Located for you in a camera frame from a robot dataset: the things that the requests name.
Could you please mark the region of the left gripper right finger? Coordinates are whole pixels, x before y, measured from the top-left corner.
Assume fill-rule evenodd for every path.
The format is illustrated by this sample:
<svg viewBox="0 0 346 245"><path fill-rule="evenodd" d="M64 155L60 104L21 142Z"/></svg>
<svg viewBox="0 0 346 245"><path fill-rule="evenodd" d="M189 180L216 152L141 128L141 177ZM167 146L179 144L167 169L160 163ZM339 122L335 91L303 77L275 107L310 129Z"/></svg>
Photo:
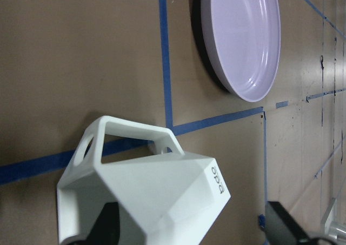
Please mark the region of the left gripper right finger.
<svg viewBox="0 0 346 245"><path fill-rule="evenodd" d="M338 244L321 231L306 232L277 201L265 206L264 232L269 244Z"/></svg>

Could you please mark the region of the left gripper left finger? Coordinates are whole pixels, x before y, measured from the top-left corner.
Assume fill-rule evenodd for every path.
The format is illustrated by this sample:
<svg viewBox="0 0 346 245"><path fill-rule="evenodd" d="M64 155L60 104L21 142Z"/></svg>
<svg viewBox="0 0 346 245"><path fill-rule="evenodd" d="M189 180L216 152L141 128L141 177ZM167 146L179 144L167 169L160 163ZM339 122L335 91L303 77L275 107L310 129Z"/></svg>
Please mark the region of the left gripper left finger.
<svg viewBox="0 0 346 245"><path fill-rule="evenodd" d="M79 209L76 209L75 225L77 234L64 240L64 244L118 244L120 238L120 220L118 202L106 203L94 220L89 233L83 234Z"/></svg>

